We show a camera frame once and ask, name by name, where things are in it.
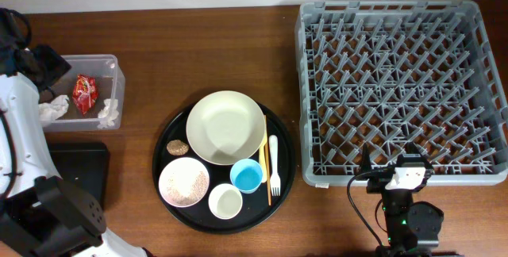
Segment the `white napkin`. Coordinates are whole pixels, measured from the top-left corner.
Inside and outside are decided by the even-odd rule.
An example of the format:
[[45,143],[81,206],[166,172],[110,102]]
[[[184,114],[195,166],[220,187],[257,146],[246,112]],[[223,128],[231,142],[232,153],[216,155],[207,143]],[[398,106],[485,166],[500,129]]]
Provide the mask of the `white napkin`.
[[51,102],[39,104],[39,118],[41,121],[55,121],[67,113],[69,97],[62,94]]

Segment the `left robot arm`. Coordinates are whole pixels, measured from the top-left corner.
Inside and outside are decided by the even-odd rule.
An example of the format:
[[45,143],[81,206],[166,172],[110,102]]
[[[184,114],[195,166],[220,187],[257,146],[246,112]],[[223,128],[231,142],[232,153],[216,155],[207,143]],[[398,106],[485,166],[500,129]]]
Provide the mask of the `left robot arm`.
[[148,256],[106,226],[99,201],[63,180],[40,122],[40,93],[71,66],[29,49],[25,15],[1,10],[1,241],[22,256]]

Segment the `white cup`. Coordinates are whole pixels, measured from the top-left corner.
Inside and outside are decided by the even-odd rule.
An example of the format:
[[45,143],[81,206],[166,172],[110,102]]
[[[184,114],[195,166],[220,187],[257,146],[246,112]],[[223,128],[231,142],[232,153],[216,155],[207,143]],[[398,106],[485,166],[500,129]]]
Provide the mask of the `white cup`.
[[242,194],[232,184],[223,183],[211,190],[208,205],[210,212],[215,217],[229,220],[241,211],[243,206]]

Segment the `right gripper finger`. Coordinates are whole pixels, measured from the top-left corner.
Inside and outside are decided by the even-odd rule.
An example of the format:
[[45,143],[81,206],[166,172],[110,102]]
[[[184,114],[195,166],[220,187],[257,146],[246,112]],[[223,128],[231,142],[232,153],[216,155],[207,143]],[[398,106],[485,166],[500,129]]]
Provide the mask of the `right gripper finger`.
[[367,143],[362,147],[362,156],[360,161],[359,173],[363,174],[372,170],[370,151]]
[[402,165],[404,167],[424,167],[432,170],[431,163],[424,157],[413,142],[406,144],[405,153],[402,155]]

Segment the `red snack wrapper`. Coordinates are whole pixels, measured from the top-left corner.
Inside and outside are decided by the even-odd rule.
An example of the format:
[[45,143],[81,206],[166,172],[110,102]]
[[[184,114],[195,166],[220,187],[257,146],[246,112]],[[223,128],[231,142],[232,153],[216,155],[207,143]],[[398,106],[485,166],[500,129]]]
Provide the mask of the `red snack wrapper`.
[[96,78],[78,74],[72,91],[72,100],[82,115],[94,107],[97,98]]

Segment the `small white tissue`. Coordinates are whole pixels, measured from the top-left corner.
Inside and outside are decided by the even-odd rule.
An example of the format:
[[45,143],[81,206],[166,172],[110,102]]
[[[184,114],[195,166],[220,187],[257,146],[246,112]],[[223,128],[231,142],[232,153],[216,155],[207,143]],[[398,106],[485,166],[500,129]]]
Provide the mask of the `small white tissue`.
[[101,120],[98,125],[99,129],[112,128],[119,116],[117,99],[107,98],[104,100],[104,105],[104,108],[98,113],[98,118]]

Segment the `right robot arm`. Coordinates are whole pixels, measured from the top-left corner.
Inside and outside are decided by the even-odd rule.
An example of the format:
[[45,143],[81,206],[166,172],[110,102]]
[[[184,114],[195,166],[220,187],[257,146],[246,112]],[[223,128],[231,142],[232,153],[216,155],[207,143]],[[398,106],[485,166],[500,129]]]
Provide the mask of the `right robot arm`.
[[444,213],[426,201],[415,202],[434,170],[431,163],[409,142],[396,163],[373,168],[368,146],[362,148],[361,180],[368,182],[369,194],[380,194],[386,222],[388,245],[378,245],[377,256],[431,256],[438,246]]

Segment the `brown cookie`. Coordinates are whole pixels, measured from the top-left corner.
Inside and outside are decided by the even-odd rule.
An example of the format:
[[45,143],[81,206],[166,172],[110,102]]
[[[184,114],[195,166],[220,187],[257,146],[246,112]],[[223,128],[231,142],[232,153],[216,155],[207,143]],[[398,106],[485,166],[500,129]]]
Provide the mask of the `brown cookie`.
[[181,140],[171,140],[167,143],[166,149],[171,155],[181,156],[189,151],[189,146]]

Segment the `small pink plate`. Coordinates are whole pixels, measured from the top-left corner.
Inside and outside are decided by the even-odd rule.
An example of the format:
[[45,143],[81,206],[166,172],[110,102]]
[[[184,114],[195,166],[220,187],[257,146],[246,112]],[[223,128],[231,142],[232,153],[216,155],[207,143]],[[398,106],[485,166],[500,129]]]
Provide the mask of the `small pink plate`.
[[190,157],[171,161],[161,172],[158,190],[169,205],[186,208],[200,202],[210,186],[205,165]]

